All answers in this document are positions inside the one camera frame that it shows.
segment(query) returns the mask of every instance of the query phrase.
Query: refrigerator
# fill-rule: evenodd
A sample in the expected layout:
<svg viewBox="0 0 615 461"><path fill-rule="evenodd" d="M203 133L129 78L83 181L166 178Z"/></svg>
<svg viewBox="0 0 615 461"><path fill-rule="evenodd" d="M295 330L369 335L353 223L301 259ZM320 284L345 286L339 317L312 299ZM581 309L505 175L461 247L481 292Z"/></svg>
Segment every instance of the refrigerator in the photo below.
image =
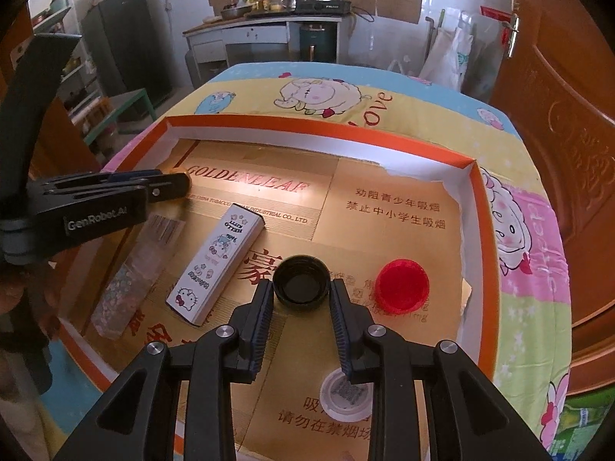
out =
<svg viewBox="0 0 615 461"><path fill-rule="evenodd" d="M155 107L169 97L171 81L147 0L103 0L81 24L105 95L145 88ZM145 115L138 104L130 117Z"/></svg>

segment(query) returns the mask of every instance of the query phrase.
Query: black bottle cap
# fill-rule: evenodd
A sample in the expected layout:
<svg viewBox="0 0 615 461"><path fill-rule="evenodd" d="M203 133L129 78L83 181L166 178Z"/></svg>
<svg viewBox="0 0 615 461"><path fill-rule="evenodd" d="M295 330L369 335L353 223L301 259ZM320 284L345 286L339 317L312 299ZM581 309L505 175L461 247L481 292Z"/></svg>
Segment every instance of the black bottle cap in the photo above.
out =
<svg viewBox="0 0 615 461"><path fill-rule="evenodd" d="M286 258L273 274L278 300L295 310L314 310L329 293L329 270L318 258Z"/></svg>

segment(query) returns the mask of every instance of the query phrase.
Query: white round lid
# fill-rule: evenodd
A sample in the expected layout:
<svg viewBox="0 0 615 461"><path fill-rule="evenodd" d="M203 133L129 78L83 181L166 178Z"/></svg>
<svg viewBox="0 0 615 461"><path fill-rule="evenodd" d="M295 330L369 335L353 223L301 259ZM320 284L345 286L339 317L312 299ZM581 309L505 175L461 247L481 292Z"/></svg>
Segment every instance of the white round lid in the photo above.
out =
<svg viewBox="0 0 615 461"><path fill-rule="evenodd" d="M373 383L353 385L341 369L336 369L322 381L321 406L336 421L361 421L371 414L373 390Z"/></svg>

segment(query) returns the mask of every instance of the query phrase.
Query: hello kitty box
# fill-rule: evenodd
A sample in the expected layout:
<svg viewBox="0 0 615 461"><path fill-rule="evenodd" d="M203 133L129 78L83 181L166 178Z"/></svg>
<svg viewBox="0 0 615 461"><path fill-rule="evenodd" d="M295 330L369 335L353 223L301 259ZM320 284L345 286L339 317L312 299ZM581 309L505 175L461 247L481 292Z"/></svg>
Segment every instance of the hello kitty box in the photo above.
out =
<svg viewBox="0 0 615 461"><path fill-rule="evenodd" d="M167 305L200 326L264 227L258 213L232 204L167 297Z"/></svg>

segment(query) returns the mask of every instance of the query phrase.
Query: red bottle cap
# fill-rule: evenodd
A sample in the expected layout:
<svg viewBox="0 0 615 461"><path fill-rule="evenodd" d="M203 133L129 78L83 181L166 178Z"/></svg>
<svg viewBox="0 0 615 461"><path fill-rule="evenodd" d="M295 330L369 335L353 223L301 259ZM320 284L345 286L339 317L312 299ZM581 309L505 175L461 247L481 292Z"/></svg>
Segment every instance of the red bottle cap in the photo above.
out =
<svg viewBox="0 0 615 461"><path fill-rule="evenodd" d="M422 266L412 260L388 263L378 274L374 297L387 312L401 315L418 310L429 295L429 277Z"/></svg>

